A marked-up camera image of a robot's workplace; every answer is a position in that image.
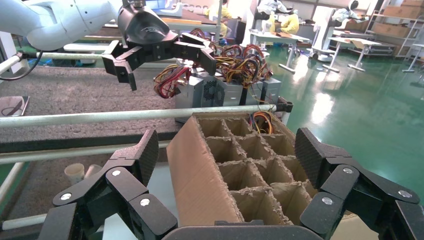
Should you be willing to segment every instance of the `table leg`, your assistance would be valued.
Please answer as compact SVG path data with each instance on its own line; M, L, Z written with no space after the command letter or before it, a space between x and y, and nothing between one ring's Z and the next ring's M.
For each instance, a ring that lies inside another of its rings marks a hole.
M342 43L341 42L337 42L337 48L335 50L334 56L332 57L330 66L328 66L328 65L322 65L322 67L324 67L324 68L326 68L326 69L328 69L330 71L333 71L333 72L336 72L336 73L340 73L340 70L338 70L336 68L333 68L333 64L336 61L337 54L339 54L340 45L342 45Z
M354 66L354 65L352 65L352 64L349 64L349 65L348 65L348 66L349 66L349 68L351 68L351 69L355 69L355 70L358 70L358 71L361 71L361 72L365 72L365 70L364 70L364 69L362 69L362 68L360 68L360 67L359 67L359 64L361 64L362 58L364 57L365 51L366 51L367 49L368 49L368 46L364 46L364 47L363 47L362 52L360 53L359 59L358 59L358 61L356 62L355 66Z
M404 73L413 73L415 72L414 70L412 70L412 68L414 67L415 62L417 61L420 53L421 53L421 49L423 49L422 47L419 48L418 53L415 55L411 65L409 66L408 70L402 70L402 72Z
M259 44L258 38L256 37L256 35L253 35L253 44L256 45L256 46Z
M278 65L280 68L285 69L292 74L296 73L294 69L290 68L290 65L292 64L292 60L293 60L293 55L296 53L296 47L297 47L297 43L294 42L291 46L291 51L288 54L287 65L283 65L283 64Z

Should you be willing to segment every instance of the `paper cup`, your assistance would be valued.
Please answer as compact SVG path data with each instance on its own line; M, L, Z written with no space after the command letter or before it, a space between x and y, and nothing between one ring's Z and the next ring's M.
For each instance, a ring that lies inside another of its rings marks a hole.
M74 163L65 168L65 174L70 184L74 185L84 179L84 165Z
M94 174L98 173L100 170L102 170L102 167L97 164L92 164L88 167L87 173L85 174L85 179L93 176Z

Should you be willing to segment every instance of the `cardboard box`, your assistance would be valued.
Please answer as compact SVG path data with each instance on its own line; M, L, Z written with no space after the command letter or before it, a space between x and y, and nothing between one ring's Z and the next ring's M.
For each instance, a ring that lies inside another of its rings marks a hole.
M385 16L416 19L424 14L424 8L416 6L387 6L383 14Z
M274 134L259 135L248 116L195 114L167 147L180 226L251 220L300 224L317 190L293 156L295 135L277 120ZM336 240L377 239L354 214L341 220L334 235Z
M344 29L349 31L365 32L367 30L369 22L370 21L357 23L356 21L348 21Z
M384 34L384 35L390 35L400 38L406 38L411 31L408 27L403 27L401 25L396 24L388 24L388 23L374 23L373 31L376 34ZM414 29L411 32L410 38L414 37L414 34L417 30Z
M401 6L415 6L424 8L424 1L421 0L403 0Z
M407 55L408 54L408 52L410 50L410 47L409 46L404 46L402 48L402 50L401 50L401 47L402 47L402 45L396 45L396 47L394 48L394 51L393 51L393 55L394 56L396 56L396 55L404 56L404 55Z

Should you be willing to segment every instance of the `green floor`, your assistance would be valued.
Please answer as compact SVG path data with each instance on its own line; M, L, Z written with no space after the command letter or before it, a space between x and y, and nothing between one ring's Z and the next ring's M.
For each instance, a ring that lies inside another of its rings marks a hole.
M308 127L323 143L345 148L363 167L415 191L424 199L424 88L412 86L419 73L402 72L409 63L391 58L364 59L359 72L348 68L358 55L342 53L340 73L311 65L305 55L292 67L281 48L270 51L281 96L294 103L288 128Z

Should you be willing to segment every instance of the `yellow shirt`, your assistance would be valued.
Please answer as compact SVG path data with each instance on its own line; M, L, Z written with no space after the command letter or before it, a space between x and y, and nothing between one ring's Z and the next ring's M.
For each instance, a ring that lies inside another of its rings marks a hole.
M213 6L211 7L212 13L214 13L214 16L218 16L218 11L219 11L219 7L218 6ZM211 11L210 9L206 10L205 12L206 15L210 15ZM226 6L222 6L222 11L221 11L221 18L228 18L231 19L233 16L231 16L230 11L228 11L228 7ZM221 22L221 32L220 34L223 36L223 38L225 38L227 36L227 29L228 27Z
M299 31L299 17L297 14L289 15L281 23L281 32L286 34L296 34Z

